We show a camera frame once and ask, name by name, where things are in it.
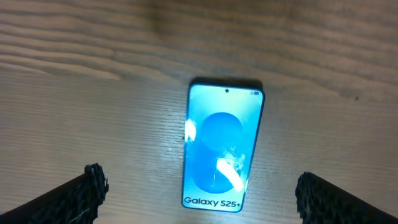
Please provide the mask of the blue Samsung Galaxy smartphone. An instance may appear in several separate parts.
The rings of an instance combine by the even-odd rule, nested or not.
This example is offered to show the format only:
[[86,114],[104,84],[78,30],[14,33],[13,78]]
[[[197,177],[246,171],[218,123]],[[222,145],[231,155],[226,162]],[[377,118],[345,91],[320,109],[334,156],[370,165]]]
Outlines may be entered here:
[[193,82],[189,86],[183,207],[242,210],[265,99],[257,85]]

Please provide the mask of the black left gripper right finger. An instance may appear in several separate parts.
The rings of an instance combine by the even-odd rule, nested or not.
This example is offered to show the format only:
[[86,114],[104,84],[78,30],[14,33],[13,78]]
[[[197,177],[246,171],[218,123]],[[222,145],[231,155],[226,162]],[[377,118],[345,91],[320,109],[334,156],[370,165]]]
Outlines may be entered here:
[[311,172],[300,175],[295,196],[303,224],[397,224],[396,217]]

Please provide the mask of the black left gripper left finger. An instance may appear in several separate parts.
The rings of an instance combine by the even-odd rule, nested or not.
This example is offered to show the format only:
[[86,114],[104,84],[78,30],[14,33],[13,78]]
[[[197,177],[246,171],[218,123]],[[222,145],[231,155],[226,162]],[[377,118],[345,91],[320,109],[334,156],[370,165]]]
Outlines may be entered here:
[[98,217],[105,201],[108,180],[99,164],[85,166],[85,173],[67,183],[1,214],[1,223],[87,223]]

